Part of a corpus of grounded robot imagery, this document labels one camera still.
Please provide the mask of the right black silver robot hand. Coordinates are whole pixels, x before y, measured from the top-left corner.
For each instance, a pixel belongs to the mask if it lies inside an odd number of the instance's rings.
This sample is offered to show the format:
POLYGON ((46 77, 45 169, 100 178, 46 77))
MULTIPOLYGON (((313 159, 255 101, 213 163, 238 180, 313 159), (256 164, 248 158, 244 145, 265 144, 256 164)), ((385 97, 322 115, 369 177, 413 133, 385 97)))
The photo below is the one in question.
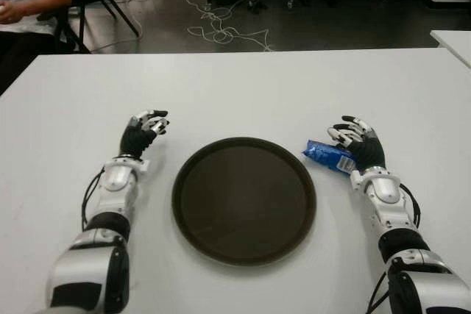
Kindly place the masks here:
POLYGON ((327 129, 337 147, 353 156, 356 168, 365 172, 369 168, 386 168, 386 158, 376 131, 364 120, 343 115, 340 124, 327 129))

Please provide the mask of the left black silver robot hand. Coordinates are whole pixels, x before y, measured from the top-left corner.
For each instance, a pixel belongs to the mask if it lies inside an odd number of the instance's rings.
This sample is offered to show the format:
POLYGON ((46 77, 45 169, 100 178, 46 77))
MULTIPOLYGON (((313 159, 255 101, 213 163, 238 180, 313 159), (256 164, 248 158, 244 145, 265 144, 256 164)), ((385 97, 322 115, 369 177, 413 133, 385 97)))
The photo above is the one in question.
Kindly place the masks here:
POLYGON ((166 134, 168 114, 166 110, 144 110, 133 115, 121 136, 119 155, 139 160, 157 136, 166 134))

